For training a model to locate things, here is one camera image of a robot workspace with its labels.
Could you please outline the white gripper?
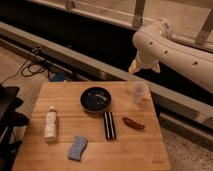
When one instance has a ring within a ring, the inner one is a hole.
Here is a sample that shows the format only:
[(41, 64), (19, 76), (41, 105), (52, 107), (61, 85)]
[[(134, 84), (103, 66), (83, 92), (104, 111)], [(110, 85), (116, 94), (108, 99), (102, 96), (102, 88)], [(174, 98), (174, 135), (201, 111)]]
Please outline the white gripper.
[(145, 50), (138, 50), (136, 59), (134, 59), (128, 69), (129, 74), (134, 74), (141, 69), (152, 69), (160, 73), (159, 61)]

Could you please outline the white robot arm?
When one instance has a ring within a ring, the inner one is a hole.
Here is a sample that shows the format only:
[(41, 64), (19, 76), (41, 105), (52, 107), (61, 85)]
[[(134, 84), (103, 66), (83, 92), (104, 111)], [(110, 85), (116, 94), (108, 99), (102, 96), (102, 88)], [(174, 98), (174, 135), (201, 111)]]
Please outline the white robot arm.
[(175, 43), (171, 34), (172, 25), (165, 18), (141, 26), (132, 38), (137, 53), (128, 72), (152, 69), (159, 73), (163, 63), (213, 94), (213, 54)]

